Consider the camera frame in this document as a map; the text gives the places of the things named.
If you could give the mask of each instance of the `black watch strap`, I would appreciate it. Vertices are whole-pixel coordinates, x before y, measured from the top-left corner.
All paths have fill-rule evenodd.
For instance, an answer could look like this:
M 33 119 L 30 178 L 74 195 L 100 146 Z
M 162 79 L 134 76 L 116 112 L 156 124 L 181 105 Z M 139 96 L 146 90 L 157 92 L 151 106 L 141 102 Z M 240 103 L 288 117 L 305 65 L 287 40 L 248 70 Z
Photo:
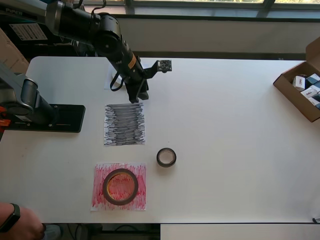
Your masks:
M 0 226 L 0 233 L 8 232 L 20 218 L 20 207 L 17 204 L 11 203 L 14 207 L 13 213 Z

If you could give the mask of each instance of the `paper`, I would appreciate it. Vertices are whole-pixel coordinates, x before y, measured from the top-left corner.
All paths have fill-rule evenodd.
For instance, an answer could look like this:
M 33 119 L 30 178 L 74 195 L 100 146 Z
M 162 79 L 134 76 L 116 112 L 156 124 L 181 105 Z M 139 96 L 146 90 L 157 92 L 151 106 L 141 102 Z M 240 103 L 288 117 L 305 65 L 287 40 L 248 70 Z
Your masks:
M 145 143 L 145 116 L 142 102 L 105 106 L 105 147 Z
M 128 169 L 138 180 L 138 192 L 135 198 L 127 205 L 117 206 L 109 203 L 103 195 L 104 180 L 109 173 L 116 169 Z M 104 210 L 146 210 L 146 175 L 145 163 L 100 163 L 95 166 L 91 211 Z

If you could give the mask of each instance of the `orange label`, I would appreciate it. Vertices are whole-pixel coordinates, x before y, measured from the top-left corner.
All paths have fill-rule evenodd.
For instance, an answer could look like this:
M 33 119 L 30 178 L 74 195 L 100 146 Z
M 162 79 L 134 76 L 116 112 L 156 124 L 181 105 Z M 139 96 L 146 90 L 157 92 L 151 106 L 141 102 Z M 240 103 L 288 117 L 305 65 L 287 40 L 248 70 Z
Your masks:
M 132 69 L 134 67 L 134 65 L 136 64 L 136 61 L 137 61 L 136 57 L 135 57 L 135 55 L 133 55 L 131 62 L 128 64 L 128 67 L 130 69 Z

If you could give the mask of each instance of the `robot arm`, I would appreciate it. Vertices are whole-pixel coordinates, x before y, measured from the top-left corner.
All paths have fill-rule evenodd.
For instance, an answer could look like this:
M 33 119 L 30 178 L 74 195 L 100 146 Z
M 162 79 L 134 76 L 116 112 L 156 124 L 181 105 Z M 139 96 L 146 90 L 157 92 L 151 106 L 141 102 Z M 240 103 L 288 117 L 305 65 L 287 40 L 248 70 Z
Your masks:
M 45 18 L 41 15 L 45 3 L 36 0 L 10 0 L 9 3 L 2 3 L 2 12 L 15 15 L 16 17 L 32 20 L 45 24 L 49 30 L 60 37 L 79 41 L 92 45 L 99 56 L 106 57 L 117 71 L 117 75 L 111 82 L 113 83 L 120 75 L 122 83 L 127 89 L 131 103 L 138 103 L 138 98 L 149 99 L 147 90 L 147 79 L 152 78 L 156 72 L 166 73 L 172 70 L 171 60 L 158 60 L 151 68 L 143 69 L 139 57 L 131 51 L 129 45 L 123 39 L 118 20 L 108 13 L 95 14 L 88 13 L 79 8 L 74 9 L 71 3 L 55 1 L 45 8 Z M 19 2 L 24 4 L 24 10 L 14 7 Z

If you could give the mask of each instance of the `wall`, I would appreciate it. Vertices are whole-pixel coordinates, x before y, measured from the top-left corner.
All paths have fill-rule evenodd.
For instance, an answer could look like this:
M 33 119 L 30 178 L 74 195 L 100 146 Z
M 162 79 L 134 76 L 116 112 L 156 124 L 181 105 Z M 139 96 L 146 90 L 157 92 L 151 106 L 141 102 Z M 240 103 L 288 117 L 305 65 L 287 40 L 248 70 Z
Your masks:
M 320 23 L 118 18 L 133 51 L 305 53 Z

